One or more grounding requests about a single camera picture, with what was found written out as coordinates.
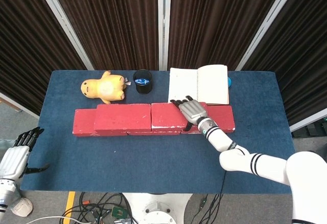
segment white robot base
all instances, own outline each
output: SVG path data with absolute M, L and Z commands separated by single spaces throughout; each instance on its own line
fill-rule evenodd
M 123 193 L 139 224 L 183 224 L 192 194 Z

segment red brick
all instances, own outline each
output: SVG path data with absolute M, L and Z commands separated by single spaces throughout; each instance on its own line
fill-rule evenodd
M 234 116 L 231 106 L 214 105 L 207 106 L 208 116 L 212 118 L 216 124 L 225 133 L 232 133 L 235 130 Z
M 98 105 L 94 130 L 99 134 L 109 132 L 149 132 L 151 131 L 151 105 Z
M 187 120 L 172 103 L 151 104 L 151 128 L 152 131 L 182 131 Z
M 180 135 L 180 131 L 151 131 L 151 132 L 127 132 L 131 136 L 172 136 Z
M 74 116 L 73 134 L 78 137 L 86 136 L 127 136 L 127 133 L 98 133 L 94 130 L 96 109 L 76 109 Z

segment yellow tape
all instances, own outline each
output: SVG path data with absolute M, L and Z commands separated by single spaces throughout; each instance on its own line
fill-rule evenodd
M 74 204 L 74 198 L 75 198 L 75 192 L 69 192 L 68 198 L 67 198 L 67 204 L 66 204 L 66 211 L 69 210 L 71 207 L 73 207 Z M 69 213 L 66 215 L 67 217 L 71 217 L 72 214 Z M 69 224 L 69 219 L 64 219 L 63 224 Z

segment black cable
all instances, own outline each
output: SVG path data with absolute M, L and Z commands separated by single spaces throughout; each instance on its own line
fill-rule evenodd
M 219 212 L 219 208 L 220 208 L 220 203 L 221 203 L 221 199 L 223 198 L 224 194 L 223 194 L 223 188 L 225 185 L 225 179 L 226 179 L 226 172 L 224 172 L 224 176 L 223 176 L 223 181 L 221 184 L 221 188 L 220 188 L 220 193 L 219 194 L 215 194 L 214 199 L 211 201 L 209 208 L 207 209 L 207 211 L 205 212 L 205 214 L 203 215 L 203 217 L 201 218 L 199 224 L 213 224 L 218 216 L 218 212 Z M 194 218 L 200 213 L 201 209 L 199 209 L 199 211 L 193 216 L 193 219 L 191 221 L 194 221 Z
M 208 194 L 201 200 L 201 203 L 200 203 L 200 206 L 199 206 L 199 211 L 193 216 L 193 219 L 191 221 L 191 224 L 193 223 L 194 221 L 194 218 L 200 213 L 200 211 L 203 209 L 206 201 L 208 199 Z
M 112 194 L 111 196 L 108 196 L 107 199 L 104 201 L 104 198 L 106 197 L 106 195 L 108 195 L 107 192 L 100 198 L 97 203 L 83 204 L 85 194 L 85 192 L 81 192 L 78 200 L 79 204 L 66 210 L 62 214 L 62 216 L 67 216 L 70 213 L 78 213 L 79 215 L 76 220 L 85 222 L 95 222 L 97 224 L 100 224 L 101 220 L 110 214 L 112 210 L 110 206 L 117 206 L 124 209 L 127 208 L 127 212 L 129 217 L 131 218 L 131 222 L 138 224 L 135 218 L 132 216 L 132 211 L 127 199 L 121 193 Z M 118 203 L 113 203 L 112 201 L 110 201 L 115 196 L 119 196 L 119 199 L 117 200 Z M 59 220 L 59 224 L 63 224 L 63 219 Z

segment cable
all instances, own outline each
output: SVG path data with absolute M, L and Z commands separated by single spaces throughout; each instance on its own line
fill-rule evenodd
M 114 206 L 127 209 L 127 214 L 129 218 L 131 218 L 131 223 L 138 224 L 135 218 L 132 216 L 132 211 L 127 199 L 122 193 L 112 194 L 105 199 L 105 197 L 109 194 L 107 192 L 104 195 L 102 195 L 100 200 L 97 201 L 96 203 L 88 203 L 88 204 L 84 204 L 83 199 L 85 194 L 86 192 L 81 192 L 78 199 L 78 205 L 71 207 L 70 209 L 66 210 L 62 214 L 62 216 L 66 217 L 70 213 L 78 213 L 79 215 L 77 217 L 77 220 L 79 222 L 76 221 L 73 224 L 77 224 L 82 221 L 91 222 L 92 224 L 93 223 L 100 224 L 101 221 L 111 213 L 112 207 Z M 115 196 L 119 197 L 117 201 L 118 203 L 113 203 L 112 201 L 110 201 Z
M 200 213 L 200 211 L 203 209 L 206 201 L 208 199 L 208 194 L 201 200 L 201 203 L 200 203 L 200 206 L 199 206 L 199 211 L 193 216 L 193 219 L 191 221 L 191 224 L 193 223 L 194 221 L 194 218 Z
M 212 202 L 210 203 L 210 206 L 208 208 L 208 210 L 205 212 L 205 214 L 203 215 L 203 217 L 201 218 L 199 224 L 213 224 L 218 216 L 218 212 L 219 212 L 219 208 L 220 208 L 220 203 L 221 203 L 221 199 L 223 198 L 224 194 L 223 194 L 223 188 L 224 188 L 224 185 L 225 185 L 225 178 L 226 178 L 226 172 L 224 172 L 224 176 L 223 176 L 223 181 L 222 181 L 222 184 L 221 184 L 221 188 L 220 188 L 220 193 L 219 194 L 215 194 L 214 196 L 214 199 L 212 200 Z M 201 205 L 200 205 L 200 209 L 199 211 L 193 216 L 193 219 L 191 221 L 191 224 L 192 222 L 194 221 L 194 218 L 200 213 L 200 211 L 203 209 L 203 206 L 201 208 Z
M 66 216 L 46 216 L 46 217 L 41 217 L 41 218 L 38 218 L 38 219 L 35 219 L 33 221 L 30 221 L 26 224 L 31 224 L 35 221 L 38 221 L 38 220 L 43 220 L 43 219 L 50 219 L 50 218 L 62 218 L 62 219 L 69 219 L 69 220 L 74 220 L 75 222 L 79 223 L 79 224 L 92 224 L 92 222 L 80 222 L 74 218 L 71 218 L 71 217 L 66 217 Z

